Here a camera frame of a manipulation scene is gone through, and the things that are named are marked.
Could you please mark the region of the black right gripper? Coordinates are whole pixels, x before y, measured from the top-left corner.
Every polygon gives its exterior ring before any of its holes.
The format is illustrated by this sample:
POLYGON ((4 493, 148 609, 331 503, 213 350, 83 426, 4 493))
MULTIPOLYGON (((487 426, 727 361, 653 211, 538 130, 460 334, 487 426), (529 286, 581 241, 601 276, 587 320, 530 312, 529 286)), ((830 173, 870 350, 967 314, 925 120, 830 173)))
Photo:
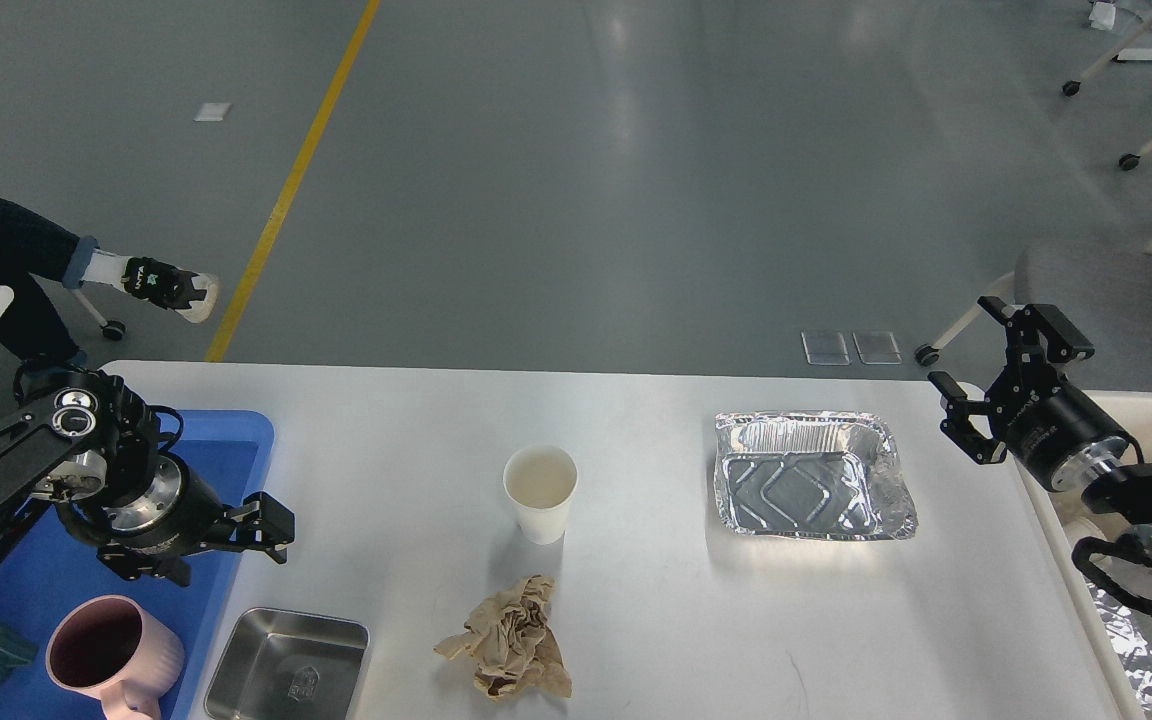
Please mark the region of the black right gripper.
POLYGON ((1005 369, 980 400, 970 400, 947 372, 929 373, 942 397, 941 432, 978 465, 1000 464, 1009 450, 1048 492, 1085 488, 1117 468, 1132 444, 1129 433, 1066 378, 1071 365, 1094 356, 1093 343, 1060 306, 1011 305, 996 296, 977 304, 1005 328, 1005 369), (993 437, 973 416, 988 416, 993 437))

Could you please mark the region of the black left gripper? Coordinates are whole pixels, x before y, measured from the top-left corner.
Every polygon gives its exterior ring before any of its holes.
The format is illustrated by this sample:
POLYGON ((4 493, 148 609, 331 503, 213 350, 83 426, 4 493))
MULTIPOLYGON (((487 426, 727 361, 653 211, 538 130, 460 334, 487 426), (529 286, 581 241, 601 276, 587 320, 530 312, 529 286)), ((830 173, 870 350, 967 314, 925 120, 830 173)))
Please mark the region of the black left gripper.
POLYGON ((126 582, 143 577, 189 588, 187 556, 211 551, 265 553, 287 564, 294 514, 270 493, 256 492, 238 506, 223 505, 183 458, 164 452, 141 497, 104 510, 109 537, 97 560, 126 582))

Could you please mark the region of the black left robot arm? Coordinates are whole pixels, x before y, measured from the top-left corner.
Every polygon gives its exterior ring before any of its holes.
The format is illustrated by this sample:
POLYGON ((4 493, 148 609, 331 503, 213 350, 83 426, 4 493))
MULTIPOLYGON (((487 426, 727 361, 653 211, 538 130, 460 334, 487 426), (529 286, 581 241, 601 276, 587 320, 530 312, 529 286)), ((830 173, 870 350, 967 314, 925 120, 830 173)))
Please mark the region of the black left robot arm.
POLYGON ((259 551, 283 564, 291 509, 265 492, 236 505, 174 452, 185 420, 122 378, 69 366, 24 389, 0 419, 0 564, 54 510, 120 579, 191 582, 189 556, 259 551))

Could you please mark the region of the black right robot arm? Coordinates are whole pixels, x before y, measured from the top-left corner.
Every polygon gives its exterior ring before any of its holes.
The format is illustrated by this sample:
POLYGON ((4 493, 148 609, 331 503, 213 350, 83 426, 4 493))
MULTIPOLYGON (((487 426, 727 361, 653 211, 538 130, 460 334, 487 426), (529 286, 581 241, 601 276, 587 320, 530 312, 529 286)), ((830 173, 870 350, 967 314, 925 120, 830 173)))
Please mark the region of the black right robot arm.
POLYGON ((1079 493, 1094 515, 1126 520, 1115 539, 1076 541, 1071 562, 1120 605, 1152 617, 1152 462, 1066 372, 1094 346, 1059 306, 993 295, 978 305, 1005 328, 1005 367, 979 400, 947 372, 929 374, 946 411, 942 433, 980 465, 1014 457, 1046 491, 1079 493))

